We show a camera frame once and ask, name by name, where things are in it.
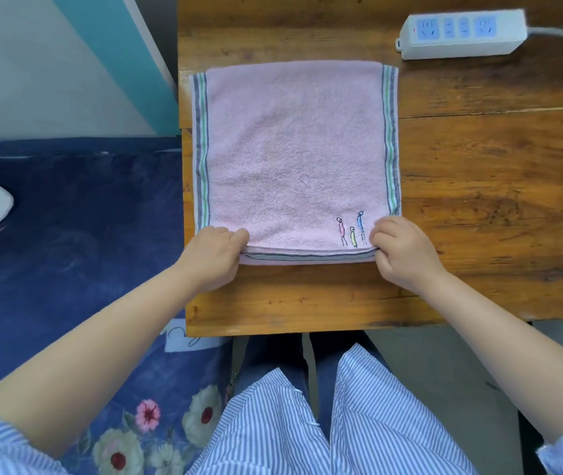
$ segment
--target pink flower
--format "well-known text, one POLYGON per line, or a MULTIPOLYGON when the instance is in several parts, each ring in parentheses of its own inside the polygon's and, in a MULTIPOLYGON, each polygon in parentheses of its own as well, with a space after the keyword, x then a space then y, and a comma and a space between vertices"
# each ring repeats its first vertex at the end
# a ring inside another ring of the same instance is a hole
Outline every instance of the pink flower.
POLYGON ((138 407, 136 407, 136 426, 143 433, 156 430, 156 427, 159 425, 159 418, 160 408, 158 403, 153 400, 143 400, 138 404, 138 407))

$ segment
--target white cable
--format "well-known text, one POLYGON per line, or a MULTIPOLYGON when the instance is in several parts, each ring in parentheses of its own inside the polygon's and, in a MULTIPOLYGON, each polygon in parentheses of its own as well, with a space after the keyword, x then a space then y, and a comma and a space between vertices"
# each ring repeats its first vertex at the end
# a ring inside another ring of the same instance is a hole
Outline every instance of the white cable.
POLYGON ((530 35, 551 35, 553 37, 563 37, 563 28, 529 26, 528 36, 530 35))

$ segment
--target blue and white striped shirt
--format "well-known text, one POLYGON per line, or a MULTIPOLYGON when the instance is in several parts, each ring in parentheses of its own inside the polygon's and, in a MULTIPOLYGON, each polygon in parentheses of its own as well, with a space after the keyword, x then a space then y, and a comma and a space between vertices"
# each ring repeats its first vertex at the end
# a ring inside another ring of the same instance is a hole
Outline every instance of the blue and white striped shirt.
MULTIPOLYGON (((330 443, 300 391, 273 370, 232 399, 189 474, 474 474, 437 418, 360 345, 340 360, 330 443)), ((563 475, 563 437, 539 449, 563 475)), ((0 474, 64 474, 0 421, 0 474)))

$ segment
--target jeans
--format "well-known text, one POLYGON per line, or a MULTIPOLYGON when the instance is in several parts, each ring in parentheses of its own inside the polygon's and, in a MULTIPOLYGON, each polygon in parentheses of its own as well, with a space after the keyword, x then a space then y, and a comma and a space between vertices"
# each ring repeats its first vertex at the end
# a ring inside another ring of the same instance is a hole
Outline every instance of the jeans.
MULTIPOLYGON (((364 331, 310 333, 310 342, 317 367, 318 422, 325 438, 329 440, 334 384, 336 383, 338 361, 343 354, 358 343, 387 369, 389 367, 364 331)), ((248 339, 244 361, 239 370, 235 395, 275 368, 280 368, 290 383, 301 390, 306 401, 309 401, 308 364, 303 358, 300 333, 251 336, 248 339)))

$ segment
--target power socket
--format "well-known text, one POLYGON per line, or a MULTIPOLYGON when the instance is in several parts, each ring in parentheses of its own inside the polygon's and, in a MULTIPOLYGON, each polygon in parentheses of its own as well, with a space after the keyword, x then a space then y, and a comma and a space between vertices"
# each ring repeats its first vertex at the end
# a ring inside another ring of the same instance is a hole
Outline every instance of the power socket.
POLYGON ((396 50, 403 60, 507 55, 526 38, 523 10, 409 15, 396 50))

